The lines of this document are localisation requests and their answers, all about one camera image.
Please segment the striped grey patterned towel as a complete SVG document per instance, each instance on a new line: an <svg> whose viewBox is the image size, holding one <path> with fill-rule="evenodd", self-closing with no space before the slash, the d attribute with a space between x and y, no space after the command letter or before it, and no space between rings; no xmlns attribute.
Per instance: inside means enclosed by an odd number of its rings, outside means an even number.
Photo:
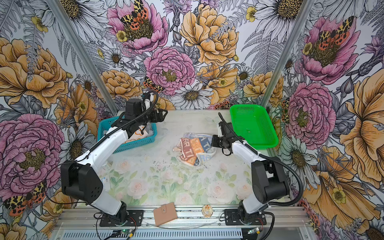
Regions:
<svg viewBox="0 0 384 240"><path fill-rule="evenodd" d="M211 160L217 148L212 146L212 135L185 133L173 148L177 159L190 167L200 167Z"/></svg>

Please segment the orange patterned white towel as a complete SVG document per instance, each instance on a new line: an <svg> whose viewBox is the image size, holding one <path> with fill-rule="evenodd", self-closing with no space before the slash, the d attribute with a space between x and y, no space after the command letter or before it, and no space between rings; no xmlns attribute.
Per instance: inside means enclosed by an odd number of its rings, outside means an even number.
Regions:
<svg viewBox="0 0 384 240"><path fill-rule="evenodd" d="M127 141L125 141L125 144L146 138L149 135L146 128L147 127L140 126L139 129L135 131L134 134Z"/></svg>

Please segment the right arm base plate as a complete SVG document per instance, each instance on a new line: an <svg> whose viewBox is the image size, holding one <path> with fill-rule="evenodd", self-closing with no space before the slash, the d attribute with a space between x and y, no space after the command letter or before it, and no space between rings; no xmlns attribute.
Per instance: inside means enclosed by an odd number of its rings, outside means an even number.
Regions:
<svg viewBox="0 0 384 240"><path fill-rule="evenodd" d="M238 209L225 209L224 217L226 226L261 226L266 225L266 217L263 213L248 214Z"/></svg>

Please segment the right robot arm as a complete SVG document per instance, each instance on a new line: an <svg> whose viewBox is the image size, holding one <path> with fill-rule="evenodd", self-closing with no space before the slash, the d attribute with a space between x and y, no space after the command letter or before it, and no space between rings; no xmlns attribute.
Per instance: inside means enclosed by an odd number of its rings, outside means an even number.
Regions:
<svg viewBox="0 0 384 240"><path fill-rule="evenodd" d="M238 214L242 223L264 223L260 220L270 202L289 194L287 177L281 161L269 158L251 147L237 136L232 126L224 121L219 123L219 134L212 138L212 146L229 150L229 154L242 159L251 167L253 192L239 203Z"/></svg>

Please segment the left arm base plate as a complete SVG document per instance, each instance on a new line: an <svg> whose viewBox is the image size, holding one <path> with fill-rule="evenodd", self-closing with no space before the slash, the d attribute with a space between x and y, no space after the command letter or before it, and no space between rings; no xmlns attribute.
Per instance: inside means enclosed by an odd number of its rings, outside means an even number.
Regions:
<svg viewBox="0 0 384 240"><path fill-rule="evenodd" d="M144 217L143 210L127 210L122 216L103 214L100 227L140 227Z"/></svg>

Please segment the teal plastic basket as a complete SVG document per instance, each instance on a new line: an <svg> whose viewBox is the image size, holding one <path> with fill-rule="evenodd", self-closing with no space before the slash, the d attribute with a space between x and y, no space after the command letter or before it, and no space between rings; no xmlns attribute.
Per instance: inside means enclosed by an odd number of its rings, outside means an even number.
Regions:
<svg viewBox="0 0 384 240"><path fill-rule="evenodd" d="M102 120L99 123L98 140L100 140L109 131L109 129L112 127L112 124L116 122L119 118L120 117L113 117L113 118ZM146 130L149 133L149 135L146 138L142 140L137 140L135 142L127 143L127 144L123 143L114 151L114 154L153 143L155 141L155 137L158 134L157 126L155 123L150 123L150 124L147 124L146 127L147 127Z"/></svg>

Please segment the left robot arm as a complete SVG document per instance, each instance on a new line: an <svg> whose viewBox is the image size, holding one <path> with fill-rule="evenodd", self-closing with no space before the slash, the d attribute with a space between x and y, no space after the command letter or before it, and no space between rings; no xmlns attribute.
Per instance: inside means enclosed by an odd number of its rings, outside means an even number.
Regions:
<svg viewBox="0 0 384 240"><path fill-rule="evenodd" d="M168 111L156 108L156 102L133 99L126 102L126 110L114 121L107 133L88 151L73 162L61 165L62 192L98 209L116 225L129 219L127 205L104 190L98 171L115 150L148 123L165 120Z"/></svg>

